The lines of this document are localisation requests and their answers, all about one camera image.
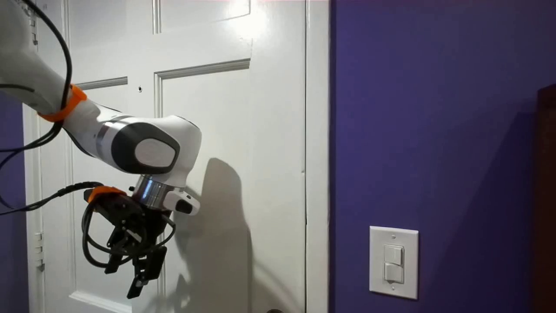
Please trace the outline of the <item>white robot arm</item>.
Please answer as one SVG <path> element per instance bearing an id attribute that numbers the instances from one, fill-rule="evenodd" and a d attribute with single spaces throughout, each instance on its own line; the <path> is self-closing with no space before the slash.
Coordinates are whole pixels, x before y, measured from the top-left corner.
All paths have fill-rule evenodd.
<path id="1" fill-rule="evenodd" d="M 95 214 L 113 226 L 99 247 L 107 259 L 90 263 L 107 275 L 132 265 L 127 296 L 133 299 L 161 273 L 166 242 L 175 233 L 170 214 L 198 212 L 186 176 L 196 162 L 201 132 L 177 115 L 135 118 L 90 101 L 69 75 L 52 72 L 31 49 L 29 19 L 40 14 L 31 0 L 0 0 L 0 85 L 62 129 L 85 155 L 139 178 L 128 193 L 100 183 L 76 186 L 87 202 L 81 226 L 88 228 Z"/>

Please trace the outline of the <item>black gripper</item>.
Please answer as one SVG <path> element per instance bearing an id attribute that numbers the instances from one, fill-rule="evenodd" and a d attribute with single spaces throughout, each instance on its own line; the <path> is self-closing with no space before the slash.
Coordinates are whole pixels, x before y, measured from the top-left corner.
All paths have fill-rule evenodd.
<path id="1" fill-rule="evenodd" d="M 127 298 L 139 298 L 142 287 L 161 273 L 166 256 L 165 244 L 173 237 L 173 233 L 168 233 L 161 238 L 161 233 L 165 228 L 173 228 L 173 223 L 166 212 L 151 211 L 125 192 L 109 186 L 88 190 L 85 202 L 85 256 L 92 259 L 90 247 L 107 254 L 106 275 L 116 273 L 121 261 L 132 259 L 133 280 Z M 90 223 L 95 214 L 111 225 L 111 233 L 104 244 L 90 235 Z"/>

